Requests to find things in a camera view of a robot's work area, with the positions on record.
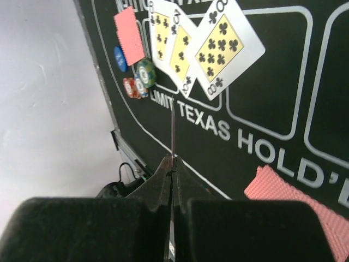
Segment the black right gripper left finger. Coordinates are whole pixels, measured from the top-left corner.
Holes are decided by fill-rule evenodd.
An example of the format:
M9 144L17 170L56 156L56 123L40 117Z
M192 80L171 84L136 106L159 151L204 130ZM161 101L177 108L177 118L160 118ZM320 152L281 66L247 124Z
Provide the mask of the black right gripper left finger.
M1 236L1 261L167 261L171 158L125 198L30 198Z

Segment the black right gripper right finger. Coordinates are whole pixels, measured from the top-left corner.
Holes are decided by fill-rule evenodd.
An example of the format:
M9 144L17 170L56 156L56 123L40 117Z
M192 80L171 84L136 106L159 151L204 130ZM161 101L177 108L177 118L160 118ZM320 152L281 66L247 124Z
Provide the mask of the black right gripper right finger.
M219 200L172 160L176 261L334 261L315 211L300 201Z

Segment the card edge-on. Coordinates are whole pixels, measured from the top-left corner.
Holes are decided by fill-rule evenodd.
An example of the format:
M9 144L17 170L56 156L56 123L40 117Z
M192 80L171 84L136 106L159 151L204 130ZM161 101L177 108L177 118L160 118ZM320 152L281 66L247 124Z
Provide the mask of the card edge-on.
M171 96L171 175L175 170L175 106L174 99ZM175 234L174 234L174 223L173 223L173 197L171 197L171 220L170 220L170 241L169 250L170 258L169 261L175 261Z

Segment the blue chips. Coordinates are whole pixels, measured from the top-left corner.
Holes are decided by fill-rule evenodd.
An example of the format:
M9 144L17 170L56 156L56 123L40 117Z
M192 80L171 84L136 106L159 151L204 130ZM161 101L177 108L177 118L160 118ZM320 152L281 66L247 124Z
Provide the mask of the blue chips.
M136 74L134 76L134 82L135 82L135 87L137 89L139 96L141 98L148 97L149 96L148 89L144 86L139 74Z

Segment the red chips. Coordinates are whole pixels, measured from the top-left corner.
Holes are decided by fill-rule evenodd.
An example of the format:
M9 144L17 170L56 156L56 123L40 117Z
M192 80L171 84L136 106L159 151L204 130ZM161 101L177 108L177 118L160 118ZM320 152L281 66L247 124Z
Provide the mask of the red chips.
M125 88L127 95L130 98L135 98L135 99L141 98L141 96L136 88L135 81L133 78L124 78L123 79L123 86Z

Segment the green chips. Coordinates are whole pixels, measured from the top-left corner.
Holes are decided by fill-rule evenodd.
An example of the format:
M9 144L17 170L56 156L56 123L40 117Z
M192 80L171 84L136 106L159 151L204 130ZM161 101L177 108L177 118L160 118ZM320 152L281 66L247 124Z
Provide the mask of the green chips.
M143 58L137 63L137 71L145 88L150 88L156 82L157 76L153 62Z

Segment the blue small blind button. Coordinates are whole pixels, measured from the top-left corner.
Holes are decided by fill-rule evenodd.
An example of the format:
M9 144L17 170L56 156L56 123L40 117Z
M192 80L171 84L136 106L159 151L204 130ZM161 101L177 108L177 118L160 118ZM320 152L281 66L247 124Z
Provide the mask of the blue small blind button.
M114 58L121 72L126 72L128 69L127 61L124 52L120 46L115 46L113 49Z

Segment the eight of clubs card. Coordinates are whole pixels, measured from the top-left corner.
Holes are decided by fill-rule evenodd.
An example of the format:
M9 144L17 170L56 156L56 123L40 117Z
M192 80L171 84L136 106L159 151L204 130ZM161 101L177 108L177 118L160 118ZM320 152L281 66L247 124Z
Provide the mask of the eight of clubs card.
M236 1L213 1L188 51L205 95L216 98L264 53L265 47Z

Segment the four of clubs card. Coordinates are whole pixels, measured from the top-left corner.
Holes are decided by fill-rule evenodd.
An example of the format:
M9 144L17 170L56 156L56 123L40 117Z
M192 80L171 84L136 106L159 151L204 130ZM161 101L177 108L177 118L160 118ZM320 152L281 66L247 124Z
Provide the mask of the four of clubs card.
M194 67L185 54L187 47L196 36L197 26L178 6L170 16L170 32L166 45L165 72L178 87L181 94L188 98L196 80Z

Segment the six of clubs card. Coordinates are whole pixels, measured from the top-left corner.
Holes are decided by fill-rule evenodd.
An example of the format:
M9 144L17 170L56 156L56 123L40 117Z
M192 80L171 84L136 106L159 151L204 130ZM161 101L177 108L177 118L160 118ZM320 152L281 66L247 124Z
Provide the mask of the six of clubs card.
M163 72L166 72L167 39L175 7L176 5L169 1L148 1L152 61Z

